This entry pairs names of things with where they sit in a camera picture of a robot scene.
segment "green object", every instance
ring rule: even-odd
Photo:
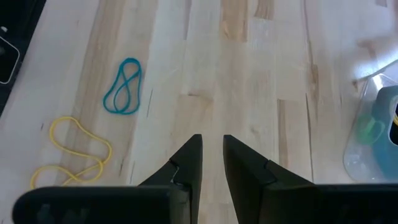
[[[370,115],[361,115],[356,122],[356,139],[360,144],[372,145],[383,133],[386,125]]]

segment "blue object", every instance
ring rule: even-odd
[[[126,74],[124,73],[124,67],[127,64],[134,64],[137,65],[137,71],[132,74],[131,77],[127,78]],[[122,85],[116,90],[115,95],[113,96],[113,107],[114,109],[109,109],[108,106],[106,105],[106,101],[108,100],[110,94],[112,94],[112,92],[115,90],[116,85],[118,84],[118,81],[120,79],[120,77],[123,78],[123,83]],[[131,81],[133,81],[135,78],[138,78],[138,88],[137,88],[137,104],[135,105],[135,107],[131,110],[128,110],[130,108],[131,105],[131,92],[130,92],[130,88],[129,88],[129,83]],[[139,63],[139,61],[135,58],[127,58],[124,60],[124,62],[122,62],[122,64],[120,64],[119,66],[119,71],[118,74],[116,75],[116,79],[113,82],[111,88],[109,89],[109,91],[105,94],[104,99],[103,99],[103,105],[104,108],[106,109],[106,111],[108,111],[109,113],[113,113],[113,114],[121,114],[121,115],[130,115],[130,114],[134,114],[135,112],[137,112],[137,110],[139,109],[140,106],[140,89],[141,89],[141,80],[142,80],[142,70],[141,70],[141,64]],[[116,105],[116,99],[119,96],[119,93],[122,89],[126,89],[127,91],[127,101],[124,104],[123,108],[119,109],[118,106]]]
[[[396,105],[393,99],[398,96],[398,86],[380,89],[372,108],[372,117],[386,125],[380,137],[373,143],[373,155],[387,180],[398,180],[398,146],[390,139],[392,119]]]

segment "wooden table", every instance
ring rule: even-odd
[[[398,59],[396,0],[47,0],[0,119],[0,220],[33,171],[92,164],[48,138],[64,115],[115,153],[96,185],[137,185],[193,134],[203,135],[200,223],[236,223],[223,169],[233,134],[316,183],[350,183],[342,157],[362,78]],[[119,64],[144,69],[141,107],[107,113]],[[105,156],[65,123],[57,139]],[[39,185],[65,176],[45,172]]]

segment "black device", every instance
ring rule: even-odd
[[[45,0],[0,1],[0,115],[27,52]]]
[[[197,224],[202,142],[194,135],[137,187],[49,187],[23,195],[20,223]],[[396,223],[398,185],[315,185],[232,136],[224,167],[239,224]]]

